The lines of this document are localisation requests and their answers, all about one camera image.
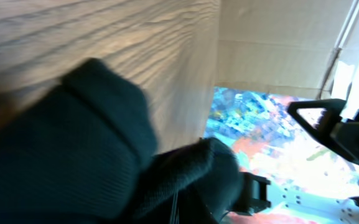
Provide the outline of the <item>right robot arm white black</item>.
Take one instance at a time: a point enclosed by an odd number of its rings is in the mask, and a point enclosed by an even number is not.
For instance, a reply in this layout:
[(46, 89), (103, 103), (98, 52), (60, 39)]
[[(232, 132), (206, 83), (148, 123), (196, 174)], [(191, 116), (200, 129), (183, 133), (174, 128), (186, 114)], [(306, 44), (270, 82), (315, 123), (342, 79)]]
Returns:
[[(318, 143), (359, 165), (359, 111), (343, 119), (345, 100), (294, 101), (287, 112)], [(239, 215), (282, 210), (320, 223), (359, 223), (359, 197), (334, 199), (282, 188), (265, 177), (243, 173), (244, 187), (231, 211)]]

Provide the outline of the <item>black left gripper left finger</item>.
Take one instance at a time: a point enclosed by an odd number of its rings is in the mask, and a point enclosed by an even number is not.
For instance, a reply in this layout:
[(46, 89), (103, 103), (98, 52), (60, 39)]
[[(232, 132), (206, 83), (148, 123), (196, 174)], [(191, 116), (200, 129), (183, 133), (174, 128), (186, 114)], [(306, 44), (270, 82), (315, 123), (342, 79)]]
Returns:
[(172, 206), (170, 210), (168, 224), (179, 224), (180, 215), (179, 215), (178, 201), (179, 201), (179, 192), (176, 192), (172, 197)]

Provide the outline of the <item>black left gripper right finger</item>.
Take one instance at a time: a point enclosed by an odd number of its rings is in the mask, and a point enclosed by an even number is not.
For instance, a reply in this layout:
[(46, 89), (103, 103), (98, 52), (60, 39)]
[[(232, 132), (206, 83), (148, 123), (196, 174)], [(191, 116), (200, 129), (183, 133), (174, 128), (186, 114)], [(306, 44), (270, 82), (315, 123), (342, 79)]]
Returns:
[(218, 222), (193, 187), (189, 187), (180, 192), (180, 224), (217, 223)]

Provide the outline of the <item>black t-shirt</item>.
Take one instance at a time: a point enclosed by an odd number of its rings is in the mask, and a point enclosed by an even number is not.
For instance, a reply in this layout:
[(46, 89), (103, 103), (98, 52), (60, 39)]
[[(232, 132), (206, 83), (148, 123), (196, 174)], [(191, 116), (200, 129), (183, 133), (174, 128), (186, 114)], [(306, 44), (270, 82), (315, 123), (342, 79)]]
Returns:
[(0, 223), (168, 223), (189, 187), (219, 222), (243, 188), (231, 149), (156, 150), (143, 92), (89, 59), (0, 130)]

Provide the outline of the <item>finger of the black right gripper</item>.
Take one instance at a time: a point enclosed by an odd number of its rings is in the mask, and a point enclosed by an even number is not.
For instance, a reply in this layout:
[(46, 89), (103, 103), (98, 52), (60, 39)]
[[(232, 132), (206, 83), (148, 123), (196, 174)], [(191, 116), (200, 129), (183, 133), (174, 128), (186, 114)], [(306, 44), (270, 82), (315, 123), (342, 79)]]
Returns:
[[(318, 143), (338, 154), (348, 162), (359, 165), (358, 159), (355, 159), (330, 137), (330, 133), (333, 131), (335, 125), (342, 120), (340, 113), (345, 105), (346, 101), (341, 99), (293, 101), (287, 107), (287, 113)], [(299, 110), (319, 108), (323, 109), (323, 111), (317, 119), (316, 124), (310, 124), (298, 113)]]

